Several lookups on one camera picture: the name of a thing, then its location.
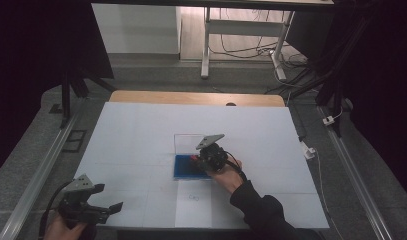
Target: black wall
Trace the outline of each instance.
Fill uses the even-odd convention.
[[[0,167],[72,66],[113,77],[91,4],[0,0]]]
[[[384,1],[345,68],[351,119],[407,191],[407,2]]]

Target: white table surface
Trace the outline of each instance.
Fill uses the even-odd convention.
[[[76,177],[106,184],[89,203],[124,202],[107,226],[248,228],[229,194],[212,180],[173,179],[175,134],[225,134],[218,144],[243,161],[263,196],[276,197],[294,227],[329,228],[285,107],[105,104]]]

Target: metal frame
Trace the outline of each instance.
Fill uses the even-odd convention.
[[[42,186],[47,180],[47,177],[50,174],[50,171],[53,168],[60,151],[62,150],[63,144],[69,136],[73,125],[80,118],[80,115],[85,108],[85,101],[85,99],[79,99],[76,107],[77,110],[73,114],[70,121],[67,122],[66,127],[59,131],[56,139],[32,176],[31,181],[29,182],[15,209],[10,215],[9,220],[6,222],[6,225],[1,231],[0,240],[15,239],[19,234],[28,213],[34,205]]]
[[[278,44],[275,52],[271,54],[271,59],[275,66],[280,81],[286,80],[284,70],[279,59],[281,48],[290,27],[294,12],[290,12],[284,23],[279,22],[251,22],[235,20],[211,20],[210,7],[206,8],[205,37],[202,56],[201,78],[209,77],[209,36],[210,34],[226,34],[241,36],[266,36],[278,37]]]
[[[328,110],[325,107],[318,107],[319,114],[325,118],[327,117]],[[347,176],[349,176],[350,182],[353,185],[353,188],[358,195],[359,201],[362,204],[362,207],[366,211],[368,220],[371,222],[372,229],[377,235],[378,239],[381,240],[392,240],[393,237],[385,223],[383,216],[378,210],[377,204],[372,199],[371,194],[369,193],[356,164],[354,163],[352,157],[347,150],[346,145],[344,144],[341,137],[338,137],[336,132],[332,127],[327,127],[328,134],[331,138],[331,141],[334,144],[335,149],[341,159],[344,169],[346,170]]]

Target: metal leg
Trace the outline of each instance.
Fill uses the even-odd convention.
[[[272,59],[272,62],[274,63],[275,71],[277,72],[278,79],[280,81],[285,81],[287,79],[284,74],[284,70],[281,66],[280,54],[281,54],[282,46],[285,41],[285,36],[287,35],[288,28],[290,27],[291,19],[293,18],[293,14],[294,14],[294,12],[290,12],[287,19],[285,20],[283,28],[281,30],[281,35],[278,38],[277,47],[275,48],[275,51],[273,53],[271,53],[271,59]]]
[[[84,79],[77,72],[72,75],[70,84],[77,97],[85,98],[88,96],[88,87],[85,84]]]
[[[78,67],[77,70],[82,75],[82,77],[89,78],[91,81],[93,81],[96,84],[100,85],[100,87],[103,87],[104,89],[106,89],[109,92],[114,92],[114,91],[118,90],[114,86],[112,86],[109,83],[105,82],[103,79],[94,76],[94,74],[92,74],[91,72],[89,72],[85,68]]]
[[[69,70],[66,70],[62,76],[62,108],[63,118],[60,128],[63,129],[69,122],[70,118],[70,84],[69,84]]]
[[[204,47],[202,57],[202,72],[201,78],[207,79],[209,77],[209,32],[210,32],[210,8],[206,8],[206,20],[204,28]]]

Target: black cable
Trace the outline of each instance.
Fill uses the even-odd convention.
[[[310,81],[312,81],[312,80],[314,80],[314,79],[316,79],[316,77],[311,78],[308,82],[310,82]],[[279,93],[277,93],[277,95],[280,95],[282,98],[285,98],[287,95],[283,96],[283,93],[284,93],[284,91],[286,91],[286,90],[289,89],[289,88],[290,88],[290,86],[285,86],[285,88],[282,89]],[[293,92],[292,92],[291,90],[288,91],[288,92],[289,92],[289,98],[290,98],[290,99],[293,99],[293,97],[290,95],[290,94],[292,94]]]
[[[258,53],[258,54],[256,54],[256,55],[242,57],[242,56],[237,56],[237,55],[229,54],[229,53],[215,52],[215,51],[213,51],[213,50],[210,48],[210,46],[209,46],[209,50],[210,50],[212,53],[214,53],[214,54],[222,54],[222,55],[227,55],[227,56],[231,56],[231,57],[235,57],[235,58],[255,58],[255,57],[261,56],[262,53],[263,53],[263,52],[262,52],[262,53]]]
[[[225,8],[225,14],[227,15],[227,18],[229,19],[228,8]]]
[[[219,8],[219,19],[222,20],[222,8]],[[225,52],[229,52],[224,46],[224,39],[223,39],[222,34],[221,34],[221,45]]]
[[[275,77],[275,79],[279,82],[279,83],[281,83],[282,85],[284,85],[285,86],[285,89],[287,89],[287,88],[289,88],[289,87],[302,87],[302,86],[300,86],[300,85],[297,85],[297,82],[300,82],[300,78],[299,79],[296,79],[296,78],[294,78],[294,79],[292,79],[291,81],[289,81],[289,82],[283,82],[283,81],[281,81],[280,80],[280,77],[279,77],[279,75],[278,75],[278,73],[275,71],[274,72],[274,77]]]
[[[257,16],[253,19],[253,21],[256,21],[256,19],[259,21],[260,19],[260,14],[262,14],[262,10],[260,9],[253,9],[252,13],[257,12]]]
[[[308,71],[309,71],[310,69],[309,68],[305,68],[305,69],[303,69],[295,78],[293,78],[289,83],[287,83],[287,84],[296,84],[296,83],[298,83],[304,76],[306,76],[307,74],[308,74]],[[289,86],[286,86],[286,85],[280,85],[280,86],[278,86],[278,87],[275,87],[275,88],[271,88],[271,89],[268,89],[266,92],[264,92],[263,94],[268,94],[268,93],[270,93],[270,92],[273,92],[273,91],[275,91],[275,90],[278,90],[278,89],[280,89],[280,88],[285,88],[285,89],[287,89]]]
[[[303,55],[303,54],[301,54],[301,53],[293,54],[293,55],[289,56],[289,57],[288,57],[288,60],[286,61],[286,60],[284,59],[284,56],[281,54],[281,57],[282,57],[282,59],[283,59],[282,62],[283,62],[283,64],[284,64],[286,67],[288,67],[288,68],[308,67],[308,66],[309,66],[308,63],[302,63],[302,62],[294,63],[293,61],[290,60],[292,57],[294,57],[294,56],[299,56],[299,55]]]
[[[262,46],[259,46],[259,47],[260,47],[260,48],[265,48],[265,47],[268,47],[268,46],[271,46],[271,45],[274,45],[274,44],[277,44],[277,43],[278,43],[278,42],[269,43],[269,44],[262,45]],[[245,52],[245,51],[250,51],[250,50],[254,50],[254,49],[257,49],[257,47],[244,48],[244,49],[239,49],[239,50],[228,50],[227,52],[229,52],[229,53]]]
[[[238,173],[238,175],[241,177],[241,179],[243,179],[243,182],[246,182],[246,181],[247,181],[246,174],[244,174],[243,170],[242,170],[241,167],[240,167],[240,164],[238,164],[237,159],[235,159],[235,157],[234,157],[231,153],[229,153],[229,152],[227,152],[227,151],[224,151],[224,152],[225,152],[226,154],[230,155],[230,156],[234,159],[234,161],[235,161],[236,164],[234,164],[234,163],[232,163],[232,162],[230,162],[230,161],[228,161],[228,160],[227,160],[225,163],[228,164],[228,165],[230,165],[232,168],[234,168],[234,170],[237,171],[237,173]]]
[[[38,232],[38,240],[44,239],[45,235],[45,230],[47,228],[47,219],[48,219],[48,214],[50,212],[51,206],[53,205],[54,199],[57,197],[60,191],[62,191],[63,188],[65,188],[67,185],[69,185],[72,181],[70,182],[65,182],[63,183],[53,194],[53,196],[50,199],[50,202],[47,205],[47,208],[43,215],[41,216],[41,221],[40,221],[40,229]]]
[[[268,18],[269,18],[269,13],[271,12],[271,10],[268,10],[268,14],[266,14],[266,19],[265,19],[265,22],[268,22]],[[263,36],[260,36],[260,38],[259,38],[259,42],[257,43],[257,46],[256,46],[256,51],[258,52],[258,48],[259,48],[259,46],[260,46],[260,43],[262,42],[262,38],[263,38]]]
[[[225,93],[224,91],[222,91],[222,90],[220,90],[220,89],[218,89],[218,88],[216,88],[216,87],[212,87],[212,88],[213,88],[213,90],[218,91],[218,92],[220,92],[220,93]]]

